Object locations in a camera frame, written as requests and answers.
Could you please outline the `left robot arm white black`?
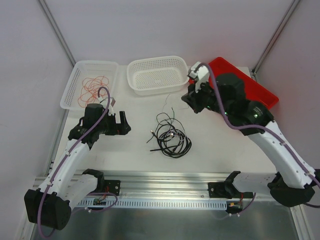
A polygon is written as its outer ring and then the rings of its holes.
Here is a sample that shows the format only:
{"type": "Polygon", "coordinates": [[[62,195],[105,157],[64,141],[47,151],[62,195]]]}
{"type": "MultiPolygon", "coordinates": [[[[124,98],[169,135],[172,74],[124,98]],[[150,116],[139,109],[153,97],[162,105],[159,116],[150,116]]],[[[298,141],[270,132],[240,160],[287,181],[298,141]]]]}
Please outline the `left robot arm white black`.
{"type": "Polygon", "coordinates": [[[126,113],[116,115],[99,103],[90,103],[84,116],[68,135],[64,152],[51,173],[36,190],[29,189],[24,195],[28,221],[34,224],[62,230],[70,220],[72,210],[87,195],[107,195],[104,173],[86,169],[80,179],[69,185],[80,162],[87,157],[101,135],[124,136],[131,131],[126,113]]]}

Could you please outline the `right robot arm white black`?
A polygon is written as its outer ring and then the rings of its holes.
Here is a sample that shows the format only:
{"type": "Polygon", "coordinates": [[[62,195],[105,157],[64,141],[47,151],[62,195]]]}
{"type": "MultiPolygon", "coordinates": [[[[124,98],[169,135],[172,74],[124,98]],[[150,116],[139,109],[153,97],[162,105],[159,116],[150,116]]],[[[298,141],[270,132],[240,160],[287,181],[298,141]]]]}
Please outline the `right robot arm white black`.
{"type": "Polygon", "coordinates": [[[233,171],[216,184],[213,193],[222,198],[235,198],[241,193],[260,193],[273,197],[285,207],[305,205],[315,186],[320,184],[320,171],[306,163],[283,136],[274,116],[261,102],[250,100],[245,83],[233,73],[225,73],[209,81],[208,74],[194,76],[182,96],[197,114],[202,110],[222,115],[225,123],[254,142],[275,166],[271,174],[233,171]]]}

